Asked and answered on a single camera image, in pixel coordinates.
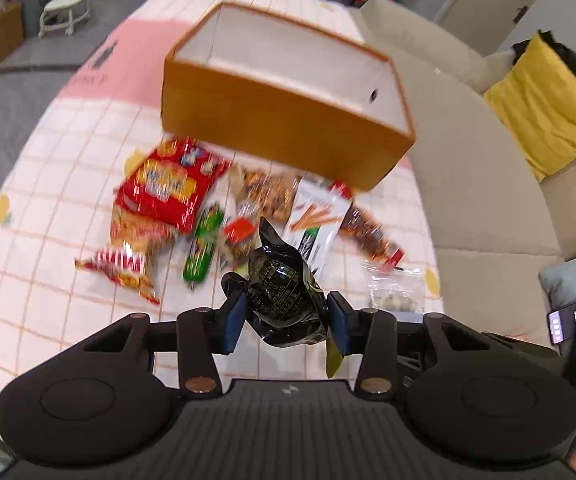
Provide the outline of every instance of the pretzel stick box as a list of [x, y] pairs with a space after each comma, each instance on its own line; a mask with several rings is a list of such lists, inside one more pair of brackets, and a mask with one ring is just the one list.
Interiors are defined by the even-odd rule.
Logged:
[[216, 6], [167, 55], [161, 117], [173, 134], [362, 190], [415, 141], [387, 56], [232, 3]]
[[321, 275], [348, 208], [350, 202], [336, 193], [307, 180], [299, 182], [282, 238], [301, 253], [315, 279]]

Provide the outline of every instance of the black snack bag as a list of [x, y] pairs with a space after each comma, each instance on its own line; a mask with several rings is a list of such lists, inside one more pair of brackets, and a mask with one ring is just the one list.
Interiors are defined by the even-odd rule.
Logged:
[[247, 320], [272, 346], [315, 344], [324, 341], [328, 328], [326, 298], [300, 252], [284, 242], [261, 218], [261, 247], [248, 255], [249, 278], [235, 272], [222, 278], [228, 296], [235, 288], [246, 291]]

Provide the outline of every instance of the red snack bag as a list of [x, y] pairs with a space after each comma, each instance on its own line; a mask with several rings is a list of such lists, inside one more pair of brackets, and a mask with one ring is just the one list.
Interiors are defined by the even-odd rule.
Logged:
[[124, 181], [115, 203], [187, 234], [210, 186], [229, 167], [189, 137], [164, 140]]
[[142, 298], [159, 304], [152, 263], [162, 246], [175, 236], [177, 230], [171, 225], [135, 215], [115, 203], [110, 243], [88, 260], [75, 260], [75, 267], [103, 272], [117, 285], [133, 288]]
[[337, 193], [340, 197], [343, 197], [346, 200], [352, 200], [354, 198], [353, 189], [341, 180], [335, 180], [330, 184], [330, 186], [328, 186], [328, 190]]

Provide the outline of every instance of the green snack package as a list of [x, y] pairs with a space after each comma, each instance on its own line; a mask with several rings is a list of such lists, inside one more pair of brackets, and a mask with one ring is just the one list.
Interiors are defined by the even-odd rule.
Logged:
[[214, 254], [215, 237], [222, 222], [223, 209], [218, 204], [211, 205], [199, 217], [184, 265], [184, 281], [189, 288], [206, 279]]

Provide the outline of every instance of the snack package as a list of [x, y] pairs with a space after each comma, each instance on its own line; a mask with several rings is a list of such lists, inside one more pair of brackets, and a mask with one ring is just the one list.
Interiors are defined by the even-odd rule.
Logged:
[[319, 276], [350, 202], [338, 194], [302, 180], [284, 229], [287, 244], [296, 247]]
[[376, 267], [366, 263], [370, 306], [392, 312], [398, 321], [421, 323], [425, 310], [422, 270]]
[[226, 220], [217, 239], [224, 261], [239, 263], [252, 249], [259, 247], [257, 231], [260, 218], [259, 206], [246, 201], [239, 205], [236, 216]]
[[339, 196], [344, 197], [347, 200], [352, 200], [354, 198], [353, 189], [348, 186], [345, 182], [341, 180], [335, 180], [328, 186], [328, 190], [332, 191]]
[[390, 268], [394, 268], [404, 257], [401, 247], [386, 239], [382, 225], [354, 204], [344, 217], [341, 231], [354, 237], [371, 259]]
[[266, 218], [285, 224], [290, 216], [299, 179], [290, 174], [267, 174], [233, 166], [230, 187], [238, 202], [255, 203]]
[[193, 139], [164, 140], [120, 186], [115, 202], [188, 234], [210, 186], [229, 167]]
[[248, 256], [254, 248], [257, 228], [245, 216], [228, 222], [221, 230], [218, 238], [220, 253], [230, 263], [235, 263]]
[[117, 285], [134, 288], [142, 298], [159, 304], [152, 263], [155, 254], [176, 235], [171, 225], [135, 215], [115, 203], [110, 243], [88, 260], [75, 260], [75, 266], [103, 272]]
[[222, 222], [223, 209], [219, 204], [211, 205], [199, 217], [183, 272], [184, 281], [191, 290], [208, 276], [215, 240]]
[[266, 343], [287, 347], [326, 338], [328, 309], [299, 251], [285, 243], [265, 218], [259, 225], [261, 247], [248, 257], [249, 278], [234, 272], [222, 279], [228, 296], [239, 288], [251, 306], [248, 322]]

